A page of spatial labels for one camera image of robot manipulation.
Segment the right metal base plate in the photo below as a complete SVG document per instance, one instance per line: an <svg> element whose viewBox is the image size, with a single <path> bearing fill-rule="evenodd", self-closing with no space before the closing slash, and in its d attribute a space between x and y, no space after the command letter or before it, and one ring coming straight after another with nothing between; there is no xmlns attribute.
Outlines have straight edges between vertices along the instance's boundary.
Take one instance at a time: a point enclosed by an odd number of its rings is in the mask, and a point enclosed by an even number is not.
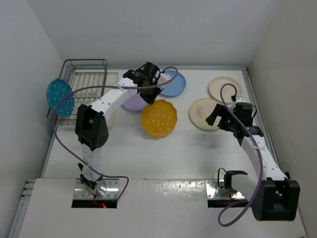
<svg viewBox="0 0 317 238"><path fill-rule="evenodd" d="M229 200L229 199L244 199L240 192L233 193L220 188L217 179L206 179L206 195L208 200Z"/></svg>

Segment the cream drip tray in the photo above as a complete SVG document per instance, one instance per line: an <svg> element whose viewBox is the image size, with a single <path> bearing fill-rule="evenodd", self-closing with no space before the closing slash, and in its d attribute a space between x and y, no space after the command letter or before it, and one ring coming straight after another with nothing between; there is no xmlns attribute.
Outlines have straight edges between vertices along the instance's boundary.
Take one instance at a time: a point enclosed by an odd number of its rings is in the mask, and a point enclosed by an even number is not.
<svg viewBox="0 0 317 238"><path fill-rule="evenodd" d="M115 85L118 82L118 72L105 72L104 70L77 70L69 80L69 85L75 91L80 88ZM74 127L76 124L77 109L81 104L89 105L102 97L109 91L108 88L92 88L82 90L74 95L74 110L72 114L65 118L63 123Z"/></svg>

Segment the metal base plate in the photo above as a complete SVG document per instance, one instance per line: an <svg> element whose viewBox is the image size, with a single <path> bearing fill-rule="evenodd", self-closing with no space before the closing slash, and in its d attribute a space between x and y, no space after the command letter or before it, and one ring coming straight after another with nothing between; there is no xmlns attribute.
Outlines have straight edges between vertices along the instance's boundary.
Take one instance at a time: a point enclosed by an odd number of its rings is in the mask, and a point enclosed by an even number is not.
<svg viewBox="0 0 317 238"><path fill-rule="evenodd" d="M229 199L244 199L240 192L233 193L220 188L217 179L206 179L206 195L208 200L229 200Z"/></svg>
<svg viewBox="0 0 317 238"><path fill-rule="evenodd" d="M119 194L118 179L102 179L96 182L95 188L91 189L84 185L79 179L76 181L73 199L92 200L95 196L98 200L117 199Z"/></svg>

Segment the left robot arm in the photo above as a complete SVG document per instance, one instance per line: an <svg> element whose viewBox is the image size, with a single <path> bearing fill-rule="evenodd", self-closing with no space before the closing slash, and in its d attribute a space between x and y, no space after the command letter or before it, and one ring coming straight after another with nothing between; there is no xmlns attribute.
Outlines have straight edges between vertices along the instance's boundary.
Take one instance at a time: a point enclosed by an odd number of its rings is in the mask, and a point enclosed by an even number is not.
<svg viewBox="0 0 317 238"><path fill-rule="evenodd" d="M95 190L102 176L96 172L101 161L101 148L108 139L107 119L129 98L140 93L141 98L152 104L162 89L156 87L160 77L159 68L150 62L137 70L128 70L101 98L90 105L81 105L77 111L75 133L81 143L83 162L80 181Z"/></svg>

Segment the blue plate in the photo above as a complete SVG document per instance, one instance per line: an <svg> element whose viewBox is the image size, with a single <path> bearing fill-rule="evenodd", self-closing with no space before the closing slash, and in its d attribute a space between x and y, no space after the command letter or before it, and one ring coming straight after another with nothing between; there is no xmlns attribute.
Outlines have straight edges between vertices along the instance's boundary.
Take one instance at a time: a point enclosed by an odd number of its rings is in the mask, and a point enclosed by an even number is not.
<svg viewBox="0 0 317 238"><path fill-rule="evenodd" d="M176 78L169 84L165 85L160 95L163 97L177 97L179 96L186 87L185 77L178 72Z"/></svg>

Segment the yellow polka dot plate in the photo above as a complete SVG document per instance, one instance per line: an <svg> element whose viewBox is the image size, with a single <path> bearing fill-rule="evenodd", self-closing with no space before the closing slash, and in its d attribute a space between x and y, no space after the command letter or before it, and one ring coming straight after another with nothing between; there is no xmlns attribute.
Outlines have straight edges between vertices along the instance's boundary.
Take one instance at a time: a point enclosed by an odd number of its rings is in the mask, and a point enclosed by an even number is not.
<svg viewBox="0 0 317 238"><path fill-rule="evenodd" d="M156 138L168 136L174 130L177 120L176 108L163 99L145 106L141 115L142 128Z"/></svg>

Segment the purple plate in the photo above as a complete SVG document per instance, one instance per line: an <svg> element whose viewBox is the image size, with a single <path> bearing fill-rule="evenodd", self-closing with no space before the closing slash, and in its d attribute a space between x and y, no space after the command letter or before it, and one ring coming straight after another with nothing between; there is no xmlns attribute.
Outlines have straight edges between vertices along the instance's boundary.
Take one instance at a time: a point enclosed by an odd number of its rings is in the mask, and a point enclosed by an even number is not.
<svg viewBox="0 0 317 238"><path fill-rule="evenodd" d="M136 94L129 99L127 99L123 104L122 107L128 111L133 111L133 112L140 112L142 111L145 106L147 106L148 103L142 99L140 94Z"/></svg>

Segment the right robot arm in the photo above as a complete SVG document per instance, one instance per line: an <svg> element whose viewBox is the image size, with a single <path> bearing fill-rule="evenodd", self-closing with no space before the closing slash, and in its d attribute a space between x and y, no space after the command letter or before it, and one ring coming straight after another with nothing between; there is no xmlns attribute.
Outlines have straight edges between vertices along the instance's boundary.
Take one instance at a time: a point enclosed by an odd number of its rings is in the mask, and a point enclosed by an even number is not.
<svg viewBox="0 0 317 238"><path fill-rule="evenodd" d="M296 217L300 186L279 168L266 146L262 130L253 125L253 105L236 102L233 109L217 104L206 122L213 125L220 118L218 127L231 132L240 147L248 155L256 172L257 180L247 172L227 170L219 191L241 193L248 201L258 221L293 221Z"/></svg>

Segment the teal polka dot plate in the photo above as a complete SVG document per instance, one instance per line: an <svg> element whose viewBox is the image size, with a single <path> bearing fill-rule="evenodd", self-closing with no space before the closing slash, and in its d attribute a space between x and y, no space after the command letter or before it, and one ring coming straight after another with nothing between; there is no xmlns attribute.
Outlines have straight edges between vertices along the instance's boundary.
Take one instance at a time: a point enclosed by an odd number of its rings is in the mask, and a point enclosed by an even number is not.
<svg viewBox="0 0 317 238"><path fill-rule="evenodd" d="M74 110L74 95L72 88L63 79L53 80L47 87L46 98L49 108L55 112L58 116L67 117L70 116ZM60 102L68 95L71 94L63 103L58 107Z"/></svg>

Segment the beige green leaf plate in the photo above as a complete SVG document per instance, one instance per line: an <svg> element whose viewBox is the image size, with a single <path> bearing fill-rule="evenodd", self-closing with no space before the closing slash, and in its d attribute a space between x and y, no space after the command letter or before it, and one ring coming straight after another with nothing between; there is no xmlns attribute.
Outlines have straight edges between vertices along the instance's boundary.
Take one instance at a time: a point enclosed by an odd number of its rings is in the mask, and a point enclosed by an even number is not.
<svg viewBox="0 0 317 238"><path fill-rule="evenodd" d="M215 131L218 130L217 126L220 122L220 117L217 117L213 125L209 125L206 122L206 118L211 115L215 106L217 105L217 101L209 98L202 98L196 100L189 107L189 118L191 122L198 127L199 129L205 131Z"/></svg>

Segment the cream plate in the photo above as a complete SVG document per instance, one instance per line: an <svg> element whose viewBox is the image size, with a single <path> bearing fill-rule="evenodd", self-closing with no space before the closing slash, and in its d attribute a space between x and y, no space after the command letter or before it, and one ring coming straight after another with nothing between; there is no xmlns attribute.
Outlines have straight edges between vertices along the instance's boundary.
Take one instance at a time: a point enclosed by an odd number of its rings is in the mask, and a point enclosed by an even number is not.
<svg viewBox="0 0 317 238"><path fill-rule="evenodd" d="M210 95L219 102L222 102L220 96L220 90L224 84L232 84L236 88L237 94L236 96L242 95L241 85L234 79L226 76L220 76L214 78L209 83L209 92ZM233 101L231 97L235 94L235 89L233 86L225 86L222 90L222 96L227 104L232 104Z"/></svg>

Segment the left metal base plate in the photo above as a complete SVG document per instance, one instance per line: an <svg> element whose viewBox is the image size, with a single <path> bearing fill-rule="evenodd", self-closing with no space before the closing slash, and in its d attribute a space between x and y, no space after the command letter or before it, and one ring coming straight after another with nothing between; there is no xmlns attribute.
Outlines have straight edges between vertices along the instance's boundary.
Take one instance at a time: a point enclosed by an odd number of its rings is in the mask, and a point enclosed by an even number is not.
<svg viewBox="0 0 317 238"><path fill-rule="evenodd" d="M84 185L79 179L76 181L73 199L92 200L95 196L98 200L117 199L119 194L118 179L102 179L96 182L95 188L91 189Z"/></svg>

